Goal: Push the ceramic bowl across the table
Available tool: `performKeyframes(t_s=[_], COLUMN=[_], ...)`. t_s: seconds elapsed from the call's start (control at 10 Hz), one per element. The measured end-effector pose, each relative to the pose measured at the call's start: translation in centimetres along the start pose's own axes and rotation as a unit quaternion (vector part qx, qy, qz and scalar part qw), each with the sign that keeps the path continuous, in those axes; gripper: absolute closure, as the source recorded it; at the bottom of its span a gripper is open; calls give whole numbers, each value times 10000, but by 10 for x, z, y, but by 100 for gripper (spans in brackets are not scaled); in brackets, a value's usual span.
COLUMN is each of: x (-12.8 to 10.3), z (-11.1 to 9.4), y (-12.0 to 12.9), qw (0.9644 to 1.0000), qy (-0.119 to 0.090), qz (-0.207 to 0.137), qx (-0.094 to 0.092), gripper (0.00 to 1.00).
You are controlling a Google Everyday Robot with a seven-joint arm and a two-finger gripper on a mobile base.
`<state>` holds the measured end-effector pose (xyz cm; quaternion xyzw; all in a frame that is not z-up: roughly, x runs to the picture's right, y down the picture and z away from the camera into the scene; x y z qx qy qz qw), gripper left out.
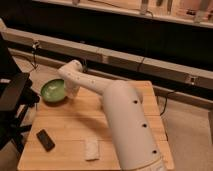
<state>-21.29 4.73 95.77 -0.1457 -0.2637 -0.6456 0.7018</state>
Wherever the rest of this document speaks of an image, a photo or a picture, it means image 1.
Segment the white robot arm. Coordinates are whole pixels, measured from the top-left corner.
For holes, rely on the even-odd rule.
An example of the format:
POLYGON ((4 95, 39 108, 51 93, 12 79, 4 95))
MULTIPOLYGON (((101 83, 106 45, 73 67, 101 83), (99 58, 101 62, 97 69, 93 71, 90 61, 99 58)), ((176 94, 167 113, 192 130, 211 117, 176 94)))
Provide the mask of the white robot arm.
POLYGON ((58 69, 65 91, 74 98, 80 87, 99 94, 122 171, 167 171, 142 108, 142 97, 129 82, 83 72, 78 60, 58 69))

